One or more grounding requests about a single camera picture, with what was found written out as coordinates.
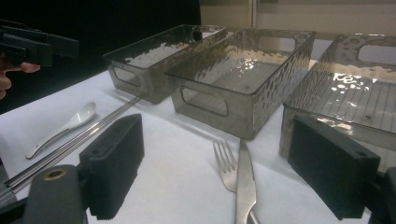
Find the white ceramic spoon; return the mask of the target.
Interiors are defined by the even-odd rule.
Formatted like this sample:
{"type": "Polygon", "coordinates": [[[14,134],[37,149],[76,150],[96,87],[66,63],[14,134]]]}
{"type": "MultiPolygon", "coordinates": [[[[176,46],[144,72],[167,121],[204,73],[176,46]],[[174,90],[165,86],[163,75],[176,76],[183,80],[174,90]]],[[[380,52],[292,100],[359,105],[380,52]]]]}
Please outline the white ceramic spoon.
{"type": "Polygon", "coordinates": [[[97,106],[95,102],[89,102],[85,104],[62,127],[60,127],[54,133],[51,133],[50,135],[45,137],[42,141],[37,143],[30,151],[28,151],[25,154],[25,158],[27,160],[33,159],[40,152],[40,150],[43,149],[50,141],[90,121],[96,113],[96,108],[97,106]]]}

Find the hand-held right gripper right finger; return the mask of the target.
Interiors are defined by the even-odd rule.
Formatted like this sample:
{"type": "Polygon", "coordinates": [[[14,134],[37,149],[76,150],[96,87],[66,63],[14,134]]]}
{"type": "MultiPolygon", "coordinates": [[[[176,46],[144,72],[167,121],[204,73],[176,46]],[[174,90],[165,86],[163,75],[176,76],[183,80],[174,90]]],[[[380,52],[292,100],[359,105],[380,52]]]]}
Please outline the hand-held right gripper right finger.
{"type": "Polygon", "coordinates": [[[292,169],[338,219],[360,218],[363,183],[375,178],[379,156],[319,120],[296,116],[293,123],[292,169]]]}

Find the black curtain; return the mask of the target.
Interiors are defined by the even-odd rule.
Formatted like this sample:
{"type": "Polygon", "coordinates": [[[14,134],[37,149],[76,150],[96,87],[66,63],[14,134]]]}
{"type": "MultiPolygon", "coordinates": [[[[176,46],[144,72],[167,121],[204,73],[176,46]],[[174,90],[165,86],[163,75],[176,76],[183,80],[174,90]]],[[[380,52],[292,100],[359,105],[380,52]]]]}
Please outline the black curtain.
{"type": "Polygon", "coordinates": [[[0,19],[79,42],[76,59],[53,57],[33,74],[10,72],[0,114],[106,70],[102,56],[180,24],[199,24],[199,0],[0,0],[0,19]]]}

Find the metal fork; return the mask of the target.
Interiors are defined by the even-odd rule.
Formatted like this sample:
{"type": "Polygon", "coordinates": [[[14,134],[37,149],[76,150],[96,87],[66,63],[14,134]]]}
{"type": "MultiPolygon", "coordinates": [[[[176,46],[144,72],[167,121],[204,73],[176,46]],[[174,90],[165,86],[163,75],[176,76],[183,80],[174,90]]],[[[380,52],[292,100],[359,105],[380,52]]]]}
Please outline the metal fork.
{"type": "MultiPolygon", "coordinates": [[[[214,142],[213,149],[223,185],[236,195],[238,159],[234,157],[229,144],[225,141],[214,142]]],[[[261,224],[253,208],[249,213],[247,224],[261,224]]]]}

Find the metal knife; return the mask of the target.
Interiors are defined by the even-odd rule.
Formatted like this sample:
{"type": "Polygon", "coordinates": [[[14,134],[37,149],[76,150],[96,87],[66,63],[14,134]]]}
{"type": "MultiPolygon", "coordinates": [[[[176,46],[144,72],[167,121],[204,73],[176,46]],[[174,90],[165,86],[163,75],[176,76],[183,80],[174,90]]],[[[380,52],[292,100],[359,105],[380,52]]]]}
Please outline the metal knife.
{"type": "Polygon", "coordinates": [[[246,142],[241,140],[239,144],[234,224],[248,224],[249,213],[256,202],[256,182],[251,156],[246,142]]]}

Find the clear grey plastic bin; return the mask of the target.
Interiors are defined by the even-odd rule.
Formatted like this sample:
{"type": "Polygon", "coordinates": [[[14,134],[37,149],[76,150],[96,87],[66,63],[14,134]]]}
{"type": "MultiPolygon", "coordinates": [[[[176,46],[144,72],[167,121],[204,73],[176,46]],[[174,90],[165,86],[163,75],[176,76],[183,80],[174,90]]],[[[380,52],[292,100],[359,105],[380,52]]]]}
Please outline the clear grey plastic bin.
{"type": "Polygon", "coordinates": [[[116,89],[156,105],[170,94],[165,71],[226,35],[225,26],[182,24],[106,53],[103,59],[116,89]]]}
{"type": "Polygon", "coordinates": [[[287,158],[293,117],[314,117],[396,167],[396,36],[339,35],[283,103],[280,154],[287,158]]]}
{"type": "Polygon", "coordinates": [[[178,114],[252,139],[307,73],[312,31],[244,28],[166,71],[178,114]]]}

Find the light wooden desk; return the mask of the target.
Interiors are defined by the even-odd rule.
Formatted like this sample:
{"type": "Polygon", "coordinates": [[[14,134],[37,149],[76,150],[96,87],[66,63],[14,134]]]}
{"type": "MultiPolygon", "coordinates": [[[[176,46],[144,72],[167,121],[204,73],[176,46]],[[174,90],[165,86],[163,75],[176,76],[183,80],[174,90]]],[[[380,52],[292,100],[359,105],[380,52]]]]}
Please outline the light wooden desk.
{"type": "Polygon", "coordinates": [[[310,30],[338,34],[396,35],[396,0],[199,0],[204,24],[310,30]]]}

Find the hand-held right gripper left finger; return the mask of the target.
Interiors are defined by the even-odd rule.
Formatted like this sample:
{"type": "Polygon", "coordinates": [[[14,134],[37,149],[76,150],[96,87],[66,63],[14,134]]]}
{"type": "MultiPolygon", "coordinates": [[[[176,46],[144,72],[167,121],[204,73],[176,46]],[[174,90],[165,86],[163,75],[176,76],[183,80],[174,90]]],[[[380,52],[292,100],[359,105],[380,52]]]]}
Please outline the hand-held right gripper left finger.
{"type": "Polygon", "coordinates": [[[79,154],[83,204],[98,220],[119,212],[144,156],[140,114],[117,119],[79,154]]]}

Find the metal chopstick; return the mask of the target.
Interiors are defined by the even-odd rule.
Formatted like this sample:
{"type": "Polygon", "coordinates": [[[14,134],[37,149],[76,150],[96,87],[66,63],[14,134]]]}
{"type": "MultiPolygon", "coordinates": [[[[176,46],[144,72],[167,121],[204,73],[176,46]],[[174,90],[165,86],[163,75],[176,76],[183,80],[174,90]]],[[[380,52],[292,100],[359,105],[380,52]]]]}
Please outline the metal chopstick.
{"type": "Polygon", "coordinates": [[[103,130],[108,124],[113,122],[116,118],[118,118],[121,114],[126,112],[129,108],[131,108],[139,101],[140,98],[135,97],[129,102],[125,103],[123,106],[114,110],[103,119],[100,119],[98,122],[94,123],[90,128],[84,130],[82,133],[79,133],[77,136],[73,137],[71,140],[58,147],[56,150],[51,152],[43,159],[40,159],[33,165],[21,171],[16,176],[10,178],[8,181],[5,182],[5,185],[7,187],[14,187],[21,182],[27,180],[29,177],[33,176],[38,171],[51,167],[53,164],[61,161],[68,152],[73,151],[76,147],[79,147],[81,144],[85,143],[90,137],[103,130]]]}
{"type": "Polygon", "coordinates": [[[104,130],[109,124],[114,122],[120,115],[129,110],[139,101],[140,98],[135,97],[134,99],[125,103],[123,106],[114,110],[103,119],[100,119],[98,122],[94,123],[90,128],[86,129],[82,133],[79,133],[77,136],[58,147],[56,150],[45,156],[43,159],[40,159],[33,165],[21,171],[16,176],[10,178],[8,181],[5,182],[6,188],[0,191],[0,205],[6,204],[8,201],[14,199],[15,194],[28,186],[32,182],[33,177],[36,176],[40,171],[54,166],[59,161],[67,157],[75,149],[77,149],[82,144],[87,142],[90,138],[94,137],[96,134],[104,130]]]}

